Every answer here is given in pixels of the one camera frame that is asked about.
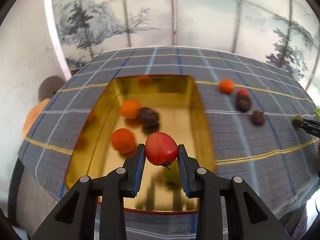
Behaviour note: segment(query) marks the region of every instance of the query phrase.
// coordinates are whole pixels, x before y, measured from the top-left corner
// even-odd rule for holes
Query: silver screw
[[[89,177],[88,176],[82,176],[80,178],[80,182],[87,182],[89,180]]]
[[[124,174],[125,173],[125,168],[118,168],[117,169],[118,174]]]
[[[241,182],[242,182],[242,178],[239,177],[239,176],[235,176],[235,177],[233,178],[233,180],[234,180],[236,183],[241,183]]]
[[[207,170],[205,168],[199,168],[199,169],[197,169],[197,172],[199,174],[206,174]]]

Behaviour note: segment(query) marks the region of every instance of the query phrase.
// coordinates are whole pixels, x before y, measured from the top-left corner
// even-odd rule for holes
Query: yellow stripe
[[[217,83],[217,82],[208,82],[208,81],[196,81],[196,83],[197,84],[206,84],[206,85],[215,85],[215,86],[219,85],[219,83]],[[285,97],[291,97],[291,98],[295,98],[295,99],[299,99],[299,100],[307,100],[310,103],[313,103],[308,98],[299,98],[299,97],[287,95],[287,94],[277,92],[277,91],[272,91],[272,90],[267,90],[267,89],[262,89],[262,88],[248,87],[248,86],[240,85],[240,84],[235,84],[235,87],[248,88],[248,89],[257,90],[257,91],[269,92],[269,93],[273,93],[273,94],[277,94],[277,95],[281,95],[281,96],[285,96]]]
[[[132,56],[126,56],[126,57],[115,57],[115,58],[112,58],[110,59],[109,61],[111,60],[115,60],[115,59],[125,59],[125,58],[130,58],[130,57],[151,57],[153,55],[132,55]],[[200,55],[186,55],[186,54],[158,54],[158,55],[155,55],[155,56],[181,56],[181,57],[202,57]],[[231,60],[231,59],[225,59],[225,58],[222,58],[222,57],[209,57],[209,56],[204,56],[204,58],[210,58],[210,59],[221,59],[221,60],[225,60],[225,61],[229,61],[229,62],[235,62],[235,63],[239,63],[239,64],[243,64],[243,65],[247,65],[247,66],[251,66],[251,67],[256,67],[256,68],[260,68],[262,70],[265,70],[265,71],[269,71],[269,72],[272,72],[276,75],[280,75],[280,76],[283,76],[283,77],[286,77],[286,78],[289,78],[291,80],[294,80],[294,78],[290,78],[286,75],[282,75],[282,74],[279,74],[277,72],[274,72],[272,70],[269,70],[269,69],[265,69],[265,68],[262,68],[262,67],[258,67],[258,66],[255,66],[255,65],[250,65],[250,64],[246,64],[246,63],[243,63],[243,62],[239,62],[239,61],[235,61],[235,60]],[[106,62],[106,60],[100,60],[100,61],[94,61],[92,63],[90,63],[90,65],[92,64],[96,64],[96,63],[102,63],[102,62]]]
[[[84,86],[83,88],[91,88],[91,87],[104,87],[107,86],[109,83],[101,83],[101,84],[91,84]],[[73,90],[79,90],[82,87],[75,87],[75,88],[68,88],[68,89],[59,89],[57,92],[68,92],[68,91],[73,91]]]
[[[248,161],[257,161],[257,160],[262,160],[262,159],[266,159],[269,158],[271,156],[277,155],[277,154],[286,154],[286,153],[290,153],[293,152],[295,150],[299,150],[305,146],[311,145],[312,143],[315,143],[319,141],[319,138],[316,138],[312,141],[308,141],[306,143],[300,144],[298,146],[295,147],[291,147],[288,149],[284,149],[284,150],[274,150],[268,153],[264,153],[261,155],[256,155],[256,156],[251,156],[251,157],[242,157],[242,158],[235,158],[235,159],[226,159],[226,160],[219,160],[219,161],[215,161],[216,165],[220,166],[220,165],[229,165],[229,164],[236,164],[236,163],[244,163],[244,162],[248,162]]]
[[[45,143],[38,142],[38,141],[30,139],[28,137],[25,137],[24,140],[29,142],[29,143],[32,143],[34,145],[37,145],[37,146],[40,146],[42,148],[46,148],[46,149],[49,149],[49,150],[53,150],[53,151],[56,151],[56,152],[60,152],[60,153],[68,154],[68,155],[71,155],[73,153],[73,151],[71,151],[71,150],[64,149],[64,148],[61,148],[61,147],[58,147],[58,146],[55,146],[55,145],[47,144],[47,146],[46,146]]]

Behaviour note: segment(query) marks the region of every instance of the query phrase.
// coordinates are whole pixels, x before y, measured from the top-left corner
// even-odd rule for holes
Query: white wall
[[[0,205],[6,199],[22,126],[49,76],[64,78],[44,11],[44,0],[17,0],[0,26]]]

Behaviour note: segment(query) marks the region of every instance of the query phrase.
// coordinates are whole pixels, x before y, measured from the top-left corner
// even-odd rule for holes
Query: orange
[[[127,119],[134,119],[138,117],[141,104],[134,100],[126,101],[120,107],[120,114]]]
[[[120,153],[128,153],[135,149],[136,140],[131,131],[120,128],[111,135],[111,144]]]
[[[233,81],[230,79],[222,79],[220,81],[219,88],[222,93],[230,94],[234,90],[235,85],[233,84]]]

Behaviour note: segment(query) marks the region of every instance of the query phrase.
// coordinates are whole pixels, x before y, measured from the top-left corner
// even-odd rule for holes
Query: golden tray
[[[127,100],[136,100],[159,113],[159,131],[184,144],[189,156],[201,167],[214,171],[212,139],[204,107],[194,79],[183,75],[126,76],[113,79],[90,113],[73,152],[65,183],[68,189],[83,175],[92,179],[121,167],[125,157],[113,149],[111,134],[130,129],[137,143],[145,143],[145,129],[135,120],[119,114]],[[125,198],[124,207],[141,211],[196,211],[198,199],[188,199],[182,190],[175,161],[167,170],[146,160],[140,192]]]

